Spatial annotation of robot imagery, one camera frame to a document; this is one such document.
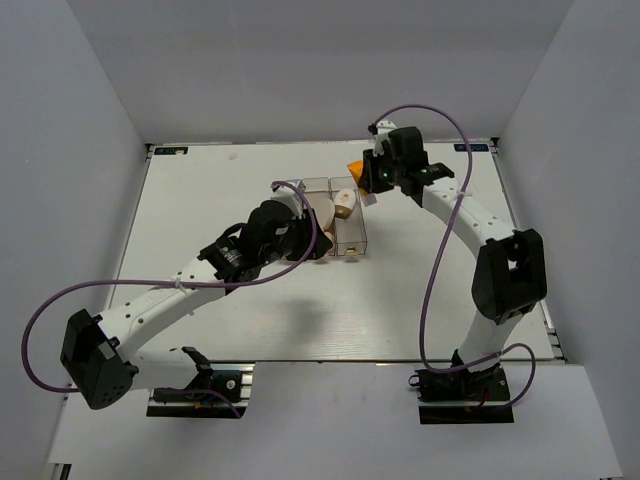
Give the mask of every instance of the white table surface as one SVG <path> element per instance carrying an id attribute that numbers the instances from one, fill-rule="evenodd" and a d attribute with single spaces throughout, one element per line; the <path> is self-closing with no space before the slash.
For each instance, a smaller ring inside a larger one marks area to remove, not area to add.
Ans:
<path id="1" fill-rule="evenodd" d="M 515 393 L 528 366 L 506 366 Z M 146 391 L 72 395 L 50 462 L 69 480 L 597 480 L 619 476 L 579 366 L 542 366 L 504 425 L 420 425 L 409 364 L 259 363 L 241 420 L 146 418 Z"/>
<path id="2" fill-rule="evenodd" d="M 189 146 L 182 156 L 153 156 L 120 278 L 167 278 L 228 226 L 245 221 L 270 195 L 272 180 L 348 175 L 366 142 Z M 461 178 L 466 154 L 428 144 L 432 163 Z M 476 153 L 470 190 L 505 221 L 509 211 L 490 153 Z M 195 346 L 216 360 L 415 360 L 427 277 L 444 225 L 399 191 L 364 210 L 366 255 L 307 262 L 273 283 L 206 305 L 145 348 Z M 452 237 L 433 293 L 427 353 L 450 359 L 473 318 L 475 261 Z M 263 270 L 272 274 L 282 265 Z M 115 304 L 142 290 L 119 287 Z M 510 341 L 553 358 L 540 308 Z M 527 358 L 514 351 L 508 358 Z"/>

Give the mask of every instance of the transparent box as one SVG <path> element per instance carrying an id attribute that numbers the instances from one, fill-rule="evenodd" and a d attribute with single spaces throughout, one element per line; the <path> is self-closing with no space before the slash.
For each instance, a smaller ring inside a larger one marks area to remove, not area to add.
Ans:
<path id="1" fill-rule="evenodd" d="M 349 189 L 356 194 L 356 204 L 351 215 L 346 219 L 335 217 L 333 220 L 336 256 L 364 255 L 367 251 L 367 232 L 364 228 L 360 193 L 355 180 L 351 176 L 333 177 L 329 180 L 329 189 L 332 200 L 335 199 L 340 190 Z"/>
<path id="2" fill-rule="evenodd" d="M 314 202 L 318 201 L 321 198 L 331 198 L 331 190 L 329 188 L 329 179 L 327 177 L 316 177 L 316 178 L 303 178 L 302 183 L 304 183 L 304 196 L 311 204 L 311 207 L 314 207 Z M 333 238 L 336 238 L 336 233 L 334 229 L 334 224 L 331 224 L 328 232 L 333 235 Z M 334 256 L 336 254 L 336 242 L 333 243 L 333 248 L 329 250 L 326 255 Z"/>
<path id="3" fill-rule="evenodd" d="M 356 205 L 346 219 L 334 218 L 331 227 L 327 230 L 333 235 L 334 246 L 327 255 L 329 256 L 356 256 L 364 255 L 367 250 L 367 234 L 364 228 L 364 216 L 360 194 L 353 177 L 327 177 L 303 178 L 305 185 L 305 197 L 311 207 L 314 201 L 320 198 L 333 200 L 340 190 L 351 189 L 356 194 Z"/>

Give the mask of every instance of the gray wall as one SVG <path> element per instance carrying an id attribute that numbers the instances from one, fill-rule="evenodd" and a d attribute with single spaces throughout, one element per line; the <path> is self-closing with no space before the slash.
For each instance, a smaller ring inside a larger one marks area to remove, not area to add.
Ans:
<path id="1" fill-rule="evenodd" d="M 398 103 L 499 135 L 571 0 L 69 0 L 148 142 L 363 138 Z M 435 116 L 398 116 L 450 138 Z"/>
<path id="2" fill-rule="evenodd" d="M 549 309 L 625 478 L 640 478 L 640 3 L 577 1 L 500 142 L 518 217 L 546 241 Z"/>
<path id="3" fill-rule="evenodd" d="M 74 282 L 113 275 L 144 146 L 64 0 L 9 0 L 0 15 L 0 478 L 39 479 L 62 398 L 22 371 L 33 310 Z M 34 330 L 32 358 L 62 385 L 70 312 L 103 292 L 60 301 Z"/>

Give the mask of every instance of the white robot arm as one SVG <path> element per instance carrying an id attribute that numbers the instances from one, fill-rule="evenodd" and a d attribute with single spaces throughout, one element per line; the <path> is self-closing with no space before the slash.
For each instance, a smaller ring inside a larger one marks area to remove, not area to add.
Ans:
<path id="1" fill-rule="evenodd" d="M 546 296 L 542 238 L 533 229 L 514 230 L 461 192 L 449 168 L 429 164 L 416 127 L 396 128 L 385 120 L 370 126 L 369 131 L 376 141 L 372 149 L 363 152 L 358 180 L 362 190 L 378 194 L 400 187 L 445 224 L 463 196 L 452 231 L 476 258 L 471 292 L 477 311 L 467 337 L 452 357 L 453 366 L 461 369 L 447 375 L 428 368 L 417 373 L 423 401 L 473 397 L 503 375 L 495 354 L 503 350 L 523 315 Z M 486 361 L 466 366 L 490 355 Z"/>
<path id="2" fill-rule="evenodd" d="M 304 190 L 302 182 L 297 183 Z M 196 349 L 157 352 L 144 351 L 144 345 L 202 305 L 254 281 L 264 266 L 281 258 L 300 261 L 312 240 L 311 222 L 315 216 L 291 192 L 276 187 L 246 224 L 227 229 L 178 271 L 171 279 L 175 288 L 154 287 L 95 316 L 86 310 L 73 315 L 61 361 L 89 407 L 105 408 L 132 389 L 211 389 L 211 365 Z M 308 256 L 312 260 L 331 248 L 317 223 L 316 232 Z M 193 288 L 212 283 L 222 288 Z"/>

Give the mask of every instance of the purple cable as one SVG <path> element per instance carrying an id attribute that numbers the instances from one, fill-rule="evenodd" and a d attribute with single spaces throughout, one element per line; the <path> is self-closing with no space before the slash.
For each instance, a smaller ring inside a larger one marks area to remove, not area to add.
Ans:
<path id="1" fill-rule="evenodd" d="M 535 372 L 536 372 L 536 359 L 535 359 L 535 355 L 533 353 L 533 350 L 531 350 L 531 348 L 528 345 L 525 345 L 523 343 L 514 343 L 513 345 L 510 345 L 508 347 L 506 347 L 504 350 L 502 350 L 502 352 L 496 352 L 496 353 L 492 353 L 489 355 L 486 355 L 482 358 L 479 358 L 477 360 L 474 360 L 472 362 L 469 363 L 465 363 L 463 365 L 457 365 L 455 367 L 448 367 L 448 368 L 435 368 L 432 367 L 428 360 L 427 360 L 427 354 L 425 351 L 425 333 L 426 333 L 426 326 L 427 326 L 427 311 L 429 308 L 429 301 L 431 300 L 431 294 L 433 293 L 433 287 L 435 285 L 436 282 L 436 276 L 438 274 L 438 269 L 440 268 L 440 262 L 442 261 L 442 256 L 444 255 L 444 250 L 447 246 L 447 243 L 449 242 L 449 237 L 451 236 L 451 232 L 453 231 L 453 225 L 455 223 L 456 217 L 458 215 L 458 211 L 460 210 L 460 206 L 462 205 L 462 201 L 464 200 L 464 194 L 467 191 L 467 187 L 469 186 L 469 182 L 471 181 L 471 172 L 473 170 L 473 154 L 471 152 L 471 145 L 469 143 L 469 139 L 467 137 L 467 135 L 464 133 L 464 131 L 462 130 L 462 127 L 458 124 L 458 122 L 456 122 L 447 112 L 444 112 L 443 110 L 440 110 L 439 108 L 436 107 L 431 107 L 429 105 L 422 105 L 419 103 L 408 103 L 405 105 L 399 105 L 395 108 L 392 108 L 391 110 L 387 110 L 386 112 L 384 112 L 382 115 L 380 115 L 374 122 L 373 125 L 377 125 L 378 122 L 384 118 L 386 118 L 388 115 L 397 112 L 398 110 L 404 110 L 406 108 L 417 108 L 417 109 L 421 109 L 421 110 L 429 110 L 431 112 L 435 112 L 438 113 L 440 115 L 442 115 L 443 117 L 445 117 L 447 120 L 449 120 L 449 122 L 451 122 L 451 124 L 455 127 L 455 129 L 458 131 L 458 133 L 460 134 L 460 137 L 462 138 L 462 141 L 464 142 L 465 148 L 467 150 L 467 158 L 468 158 L 468 163 L 467 163 L 467 173 L 464 177 L 464 180 L 462 182 L 462 185 L 460 187 L 460 195 L 458 195 L 458 198 L 456 199 L 456 203 L 453 206 L 453 209 L 451 210 L 451 216 L 449 217 L 449 221 L 447 222 L 447 228 L 445 229 L 444 235 L 442 236 L 442 241 L 440 242 L 440 246 L 438 247 L 438 252 L 436 254 L 436 258 L 433 262 L 433 268 L 431 269 L 431 274 L 429 275 L 429 281 L 427 283 L 427 290 L 424 294 L 424 300 L 422 302 L 422 312 L 420 313 L 420 359 L 422 360 L 422 363 L 424 364 L 424 367 L 432 372 L 432 373 L 442 373 L 442 374 L 447 374 L 447 373 L 455 373 L 455 372 L 459 372 L 462 370 L 466 370 L 470 367 L 474 367 L 476 365 L 480 365 L 481 363 L 484 363 L 488 360 L 492 360 L 494 358 L 500 358 L 501 355 L 513 350 L 516 347 L 521 347 L 521 348 L 525 348 L 528 352 L 529 355 L 531 356 L 531 374 L 529 377 L 529 381 L 527 382 L 527 384 L 525 385 L 525 388 L 522 390 L 522 392 L 520 392 L 520 394 L 514 398 L 513 400 L 511 400 L 509 403 L 501 406 L 500 408 L 506 408 L 508 406 L 513 405 L 514 403 L 516 403 L 518 400 L 520 400 L 529 390 L 529 388 L 531 387 L 531 384 L 533 382 L 533 377 L 535 376 Z"/>
<path id="2" fill-rule="evenodd" d="M 242 287 L 250 287 L 253 285 L 262 285 L 264 283 L 268 283 L 280 277 L 283 277 L 287 273 L 298 268 L 305 260 L 307 260 L 307 258 L 309 258 L 309 255 L 311 255 L 313 247 L 316 244 L 316 239 L 318 236 L 316 214 L 313 211 L 313 208 L 311 208 L 311 204 L 305 198 L 304 193 L 297 187 L 291 185 L 290 183 L 276 181 L 276 182 L 273 182 L 272 185 L 278 185 L 278 186 L 286 187 L 293 190 L 293 192 L 300 198 L 300 200 L 302 200 L 302 203 L 304 204 L 307 211 L 309 212 L 309 215 L 311 215 L 311 241 L 309 242 L 309 246 L 305 250 L 302 257 L 300 257 L 299 260 L 296 260 L 295 263 L 285 268 L 281 272 L 275 273 L 269 277 L 265 277 L 258 280 L 251 280 L 249 282 L 235 282 L 235 283 L 180 282 L 182 286 L 184 286 L 185 288 L 242 288 Z M 53 393 L 77 393 L 80 391 L 77 388 L 54 387 L 52 385 L 44 383 L 42 380 L 40 380 L 37 377 L 37 375 L 33 371 L 33 368 L 31 368 L 31 363 L 29 362 L 29 351 L 28 351 L 29 336 L 31 335 L 33 326 L 35 325 L 40 315 L 42 315 L 42 313 L 56 300 L 64 297 L 65 295 L 68 295 L 71 292 L 75 292 L 76 290 L 81 290 L 83 288 L 96 287 L 101 285 L 144 285 L 144 286 L 150 286 L 150 287 L 176 288 L 176 282 L 171 280 L 92 280 L 89 282 L 82 282 L 82 283 L 76 283 L 75 285 L 71 285 L 70 287 L 67 287 L 64 290 L 60 290 L 58 293 L 54 294 L 53 296 L 45 300 L 45 302 L 42 305 L 40 305 L 40 307 L 38 307 L 38 309 L 34 312 L 34 314 L 31 316 L 31 318 L 27 322 L 27 326 L 25 327 L 24 333 L 22 334 L 22 343 L 20 347 L 20 354 L 22 356 L 22 366 L 24 367 L 24 371 L 26 372 L 29 379 L 33 383 L 35 383 L 38 387 L 42 388 L 43 390 L 47 390 L 48 392 L 53 392 Z M 191 390 L 183 390 L 183 392 L 185 394 L 197 393 L 197 392 L 192 392 Z"/>

